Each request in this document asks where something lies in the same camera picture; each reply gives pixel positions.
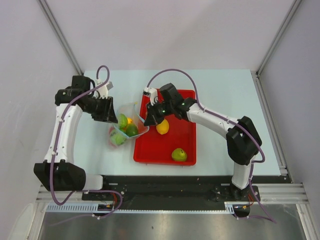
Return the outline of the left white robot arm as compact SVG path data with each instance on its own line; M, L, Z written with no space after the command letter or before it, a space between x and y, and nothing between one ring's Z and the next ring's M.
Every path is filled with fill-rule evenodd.
M75 165L74 146L77 128L83 113L97 122L117 123L110 81L92 80L74 75L71 85L55 95L55 124L48 151L33 171L47 191L88 191L100 200L110 196L111 188L98 174L86 173Z

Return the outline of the green pear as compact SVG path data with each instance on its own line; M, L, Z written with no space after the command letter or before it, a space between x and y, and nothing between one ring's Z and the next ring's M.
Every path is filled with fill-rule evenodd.
M185 162L188 158L188 155L182 148L176 148L171 153L171 158L176 162Z

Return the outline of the green guava black stripe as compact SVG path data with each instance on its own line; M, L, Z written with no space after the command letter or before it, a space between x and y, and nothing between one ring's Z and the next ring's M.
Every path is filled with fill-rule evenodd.
M121 146L127 140L126 137L124 137L121 133L118 133L118 132L113 132L111 134L111 137L112 137L112 142L115 146Z

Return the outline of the clear zip top bag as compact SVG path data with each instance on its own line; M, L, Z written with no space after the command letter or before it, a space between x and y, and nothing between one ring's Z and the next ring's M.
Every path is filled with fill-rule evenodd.
M118 148L131 140L135 140L150 129L145 126L145 120L139 115L137 102L131 102L121 105L116 111L117 123L113 123L109 128L108 143Z

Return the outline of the red bell pepper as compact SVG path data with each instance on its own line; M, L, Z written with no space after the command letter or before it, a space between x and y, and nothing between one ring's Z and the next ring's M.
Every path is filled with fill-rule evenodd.
M115 148L116 146L114 145L113 141L112 141L112 133L114 131L114 127L111 126L108 130L108 144L110 147Z

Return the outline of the orange papaya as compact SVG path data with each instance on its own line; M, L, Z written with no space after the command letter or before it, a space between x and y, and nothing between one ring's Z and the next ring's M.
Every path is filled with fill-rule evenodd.
M133 123L133 120L130 117L128 117L127 118L127 124L132 124L132 123Z

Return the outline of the aluminium rail frame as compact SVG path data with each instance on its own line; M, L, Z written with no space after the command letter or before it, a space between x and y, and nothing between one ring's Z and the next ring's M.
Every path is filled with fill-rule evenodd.
M302 183L278 183L278 184L253 184L260 193L260 202L262 204L307 204L309 202L305 188ZM58 201L62 202L68 193L58 191L56 194ZM53 202L51 194L41 186L37 194L36 203ZM82 193L74 193L68 199L67 203L84 203Z

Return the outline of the orange green mango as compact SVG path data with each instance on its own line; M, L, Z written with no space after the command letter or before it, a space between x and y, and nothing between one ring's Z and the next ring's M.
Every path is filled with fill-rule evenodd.
M125 134L126 134L128 137L136 136L136 135L138 135L138 133L139 133L139 129L138 129L138 127L137 127L134 123L128 124L128 125L126 126Z

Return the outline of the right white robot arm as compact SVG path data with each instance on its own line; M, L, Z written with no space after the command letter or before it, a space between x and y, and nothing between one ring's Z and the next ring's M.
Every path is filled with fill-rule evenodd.
M196 99L182 97L172 83L160 89L145 87L143 95L149 98L145 126L158 126L165 117L175 116L179 120L202 125L222 136L226 140L228 156L234 162L230 194L237 201L248 196L251 164L262 145L249 117L233 119L207 110Z

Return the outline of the yellow lemon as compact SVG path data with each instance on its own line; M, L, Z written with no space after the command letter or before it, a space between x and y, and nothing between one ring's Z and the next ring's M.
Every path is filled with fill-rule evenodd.
M160 134L160 135L165 135L168 133L170 129L170 125L169 122L164 119L160 124L158 124L156 126L156 131Z

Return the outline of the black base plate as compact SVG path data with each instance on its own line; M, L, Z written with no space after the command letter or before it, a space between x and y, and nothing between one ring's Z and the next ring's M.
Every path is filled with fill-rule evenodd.
M103 175L102 189L120 193L125 202L134 197L207 197L236 202L260 199L258 187L239 190L230 176Z

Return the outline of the green sugar apple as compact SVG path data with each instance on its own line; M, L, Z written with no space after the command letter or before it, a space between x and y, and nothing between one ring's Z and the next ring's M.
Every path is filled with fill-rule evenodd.
M124 129L127 127L127 125L128 125L128 118L123 113L120 113L117 116L117 127L119 129Z

